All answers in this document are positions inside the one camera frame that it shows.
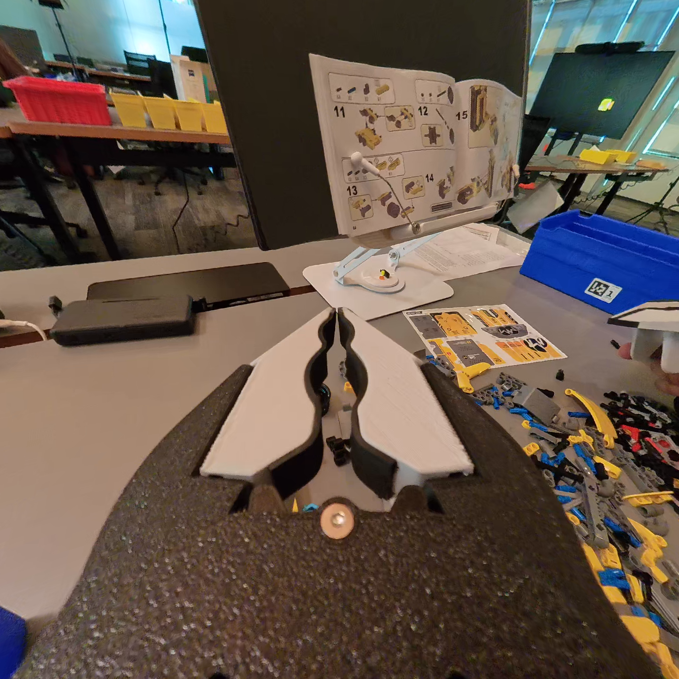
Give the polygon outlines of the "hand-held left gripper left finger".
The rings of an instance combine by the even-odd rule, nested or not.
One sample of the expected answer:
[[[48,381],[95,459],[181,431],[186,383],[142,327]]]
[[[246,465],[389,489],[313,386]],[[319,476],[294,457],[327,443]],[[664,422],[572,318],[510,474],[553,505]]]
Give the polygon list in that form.
[[[320,389],[336,312],[327,308],[252,361],[199,473],[270,484],[286,499],[320,470]]]

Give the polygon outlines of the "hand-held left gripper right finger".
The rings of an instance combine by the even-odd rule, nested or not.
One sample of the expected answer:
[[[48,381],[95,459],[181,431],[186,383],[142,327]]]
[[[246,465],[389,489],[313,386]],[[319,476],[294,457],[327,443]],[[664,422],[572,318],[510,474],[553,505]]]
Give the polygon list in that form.
[[[474,464],[424,372],[430,367],[347,308],[337,310],[352,408],[350,461],[375,495],[391,500],[407,486]]]

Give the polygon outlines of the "pile of toy building pieces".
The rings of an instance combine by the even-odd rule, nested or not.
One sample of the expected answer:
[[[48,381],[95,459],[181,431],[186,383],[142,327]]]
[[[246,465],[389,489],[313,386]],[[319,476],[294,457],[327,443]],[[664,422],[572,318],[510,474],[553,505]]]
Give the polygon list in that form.
[[[457,382],[480,407],[520,418],[531,438],[524,454],[550,485],[579,542],[592,547],[605,568],[622,569],[632,584],[625,594],[678,637],[678,400],[674,408],[642,395],[606,392],[601,406],[617,431],[607,449],[589,413],[562,409],[543,424],[514,403],[519,378],[499,373],[493,383],[472,389],[471,378],[489,367],[459,372],[444,368],[426,351],[416,356]]]

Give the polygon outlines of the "blue plastic bin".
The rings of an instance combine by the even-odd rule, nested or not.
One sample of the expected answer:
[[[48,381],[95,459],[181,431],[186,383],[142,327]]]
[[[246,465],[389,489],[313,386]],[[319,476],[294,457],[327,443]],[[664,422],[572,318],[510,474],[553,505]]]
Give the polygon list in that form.
[[[678,301],[678,238],[569,210],[540,222],[520,274],[610,316]]]

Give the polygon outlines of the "yellow curved toy panel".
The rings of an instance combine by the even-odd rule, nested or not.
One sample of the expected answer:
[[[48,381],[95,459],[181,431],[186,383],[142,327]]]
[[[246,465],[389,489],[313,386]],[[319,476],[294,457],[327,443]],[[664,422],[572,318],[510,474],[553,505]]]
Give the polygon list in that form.
[[[564,394],[576,399],[585,407],[595,423],[596,430],[602,435],[605,447],[609,450],[614,449],[616,446],[617,431],[607,415],[607,412],[605,412],[597,403],[571,388],[566,388]]]

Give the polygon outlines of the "grey toy panel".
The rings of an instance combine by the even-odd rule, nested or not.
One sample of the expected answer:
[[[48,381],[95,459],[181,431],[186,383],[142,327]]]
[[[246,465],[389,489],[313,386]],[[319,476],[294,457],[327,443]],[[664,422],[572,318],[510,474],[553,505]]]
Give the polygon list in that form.
[[[514,397],[514,403],[526,409],[533,418],[540,420],[543,424],[552,423],[561,410],[553,397],[531,386],[523,386]]]

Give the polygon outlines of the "white book stand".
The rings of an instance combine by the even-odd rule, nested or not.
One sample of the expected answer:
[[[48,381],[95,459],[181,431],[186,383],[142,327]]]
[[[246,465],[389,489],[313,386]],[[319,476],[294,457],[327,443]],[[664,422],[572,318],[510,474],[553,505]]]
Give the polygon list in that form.
[[[412,309],[452,294],[444,280],[416,268],[400,268],[404,256],[436,235],[493,216],[514,187],[512,155],[493,149],[471,149],[462,163],[471,165],[466,183],[457,185],[456,166],[438,173],[392,176],[388,166],[410,159],[408,153],[367,157],[356,151],[342,158],[342,169],[354,176],[340,206],[334,191],[337,223],[348,231],[355,249],[343,259],[303,271],[330,306],[346,307],[372,320]]]

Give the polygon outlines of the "shallow yellow tray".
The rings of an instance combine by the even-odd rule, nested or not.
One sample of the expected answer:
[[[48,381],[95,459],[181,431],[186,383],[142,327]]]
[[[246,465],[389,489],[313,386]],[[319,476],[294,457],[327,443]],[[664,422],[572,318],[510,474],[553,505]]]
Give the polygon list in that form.
[[[600,149],[597,146],[583,149],[579,154],[579,159],[582,162],[587,162],[597,165],[633,165],[636,162],[638,154],[634,151],[625,151],[621,149]]]

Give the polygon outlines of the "black power bank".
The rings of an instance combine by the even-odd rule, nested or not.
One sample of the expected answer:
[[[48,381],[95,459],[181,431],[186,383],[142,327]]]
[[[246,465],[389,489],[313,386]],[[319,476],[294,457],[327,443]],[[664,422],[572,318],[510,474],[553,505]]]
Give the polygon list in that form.
[[[60,346],[89,346],[191,335],[196,327],[189,295],[137,300],[80,300],[60,312],[50,337]]]

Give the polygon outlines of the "printed paper sheets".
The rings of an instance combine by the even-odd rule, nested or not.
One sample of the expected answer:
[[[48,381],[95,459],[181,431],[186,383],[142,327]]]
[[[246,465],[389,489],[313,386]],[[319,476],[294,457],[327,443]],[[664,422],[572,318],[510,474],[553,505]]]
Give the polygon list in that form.
[[[440,280],[455,280],[497,269],[520,267],[531,242],[490,225],[472,224],[436,235],[403,257],[411,267]]]

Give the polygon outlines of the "black screen on stand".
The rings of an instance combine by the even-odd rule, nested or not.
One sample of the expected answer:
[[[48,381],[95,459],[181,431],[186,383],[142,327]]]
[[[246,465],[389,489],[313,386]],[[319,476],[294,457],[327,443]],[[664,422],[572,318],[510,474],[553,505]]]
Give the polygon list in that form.
[[[530,114],[563,132],[621,140],[674,51],[555,54]]]

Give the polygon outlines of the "toy instruction booklet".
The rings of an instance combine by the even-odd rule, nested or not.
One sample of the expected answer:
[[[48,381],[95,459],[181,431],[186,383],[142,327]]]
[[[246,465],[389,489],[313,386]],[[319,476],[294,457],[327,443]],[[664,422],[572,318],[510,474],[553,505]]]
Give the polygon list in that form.
[[[523,99],[496,81],[309,55],[338,232],[384,248],[497,214]]]

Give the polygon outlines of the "yellow toy vehicle section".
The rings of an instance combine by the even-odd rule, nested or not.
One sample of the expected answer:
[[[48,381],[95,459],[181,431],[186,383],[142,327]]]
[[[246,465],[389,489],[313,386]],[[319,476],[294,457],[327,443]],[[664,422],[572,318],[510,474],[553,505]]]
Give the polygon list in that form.
[[[605,568],[596,551],[581,542],[590,569],[621,622],[642,650],[655,662],[664,678],[678,678],[678,637],[662,628],[641,606],[631,606],[625,594],[632,595],[632,584],[620,568]]]

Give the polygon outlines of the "black partition panel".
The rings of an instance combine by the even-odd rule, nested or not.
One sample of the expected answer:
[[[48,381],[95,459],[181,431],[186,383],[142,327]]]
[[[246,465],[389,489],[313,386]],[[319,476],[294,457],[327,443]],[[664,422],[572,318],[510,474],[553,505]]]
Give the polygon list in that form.
[[[530,1],[195,1],[258,246],[338,238],[308,55],[526,91]]]

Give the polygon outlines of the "wooden background table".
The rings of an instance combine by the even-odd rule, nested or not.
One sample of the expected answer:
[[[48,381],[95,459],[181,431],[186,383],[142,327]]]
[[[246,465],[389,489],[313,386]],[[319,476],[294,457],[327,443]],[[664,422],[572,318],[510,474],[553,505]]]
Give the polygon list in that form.
[[[10,120],[12,140],[22,137],[51,137],[58,140],[73,171],[75,182],[89,209],[109,259],[122,254],[102,208],[86,166],[160,166],[174,168],[235,168],[236,155],[224,132],[186,131],[152,127],[93,126],[53,122]],[[180,144],[169,150],[122,150],[118,141]]]

